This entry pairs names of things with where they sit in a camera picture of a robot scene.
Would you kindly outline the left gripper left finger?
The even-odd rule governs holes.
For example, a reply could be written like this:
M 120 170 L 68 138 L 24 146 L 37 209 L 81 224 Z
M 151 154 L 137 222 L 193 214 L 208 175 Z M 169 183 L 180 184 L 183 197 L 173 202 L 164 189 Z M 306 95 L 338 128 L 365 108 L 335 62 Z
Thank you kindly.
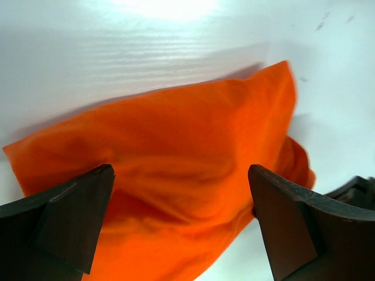
M 1 206 L 1 280 L 81 280 L 90 274 L 114 185 L 101 165 Z

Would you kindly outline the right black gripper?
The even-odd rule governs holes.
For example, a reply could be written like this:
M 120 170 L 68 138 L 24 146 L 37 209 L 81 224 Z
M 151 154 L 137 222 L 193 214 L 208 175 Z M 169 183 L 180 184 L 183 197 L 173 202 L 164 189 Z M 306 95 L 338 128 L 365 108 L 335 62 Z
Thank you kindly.
M 326 193 L 325 196 L 367 210 L 374 209 L 374 177 L 368 179 L 355 176 L 343 186 Z

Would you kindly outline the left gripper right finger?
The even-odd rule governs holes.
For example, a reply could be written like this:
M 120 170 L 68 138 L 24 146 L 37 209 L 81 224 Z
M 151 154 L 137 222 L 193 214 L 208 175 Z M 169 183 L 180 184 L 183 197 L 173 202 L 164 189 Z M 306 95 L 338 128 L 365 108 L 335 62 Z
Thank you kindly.
M 248 170 L 274 280 L 373 280 L 374 209 L 334 200 L 260 166 Z

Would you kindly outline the orange t shirt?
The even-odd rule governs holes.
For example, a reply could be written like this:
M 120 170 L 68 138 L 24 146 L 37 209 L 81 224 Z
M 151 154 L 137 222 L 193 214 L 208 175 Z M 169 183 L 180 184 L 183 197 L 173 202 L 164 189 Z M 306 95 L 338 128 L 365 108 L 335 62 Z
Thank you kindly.
M 101 164 L 114 190 L 87 280 L 194 280 L 253 219 L 259 164 L 311 188 L 287 134 L 296 103 L 287 61 L 105 104 L 4 147 L 26 196 Z

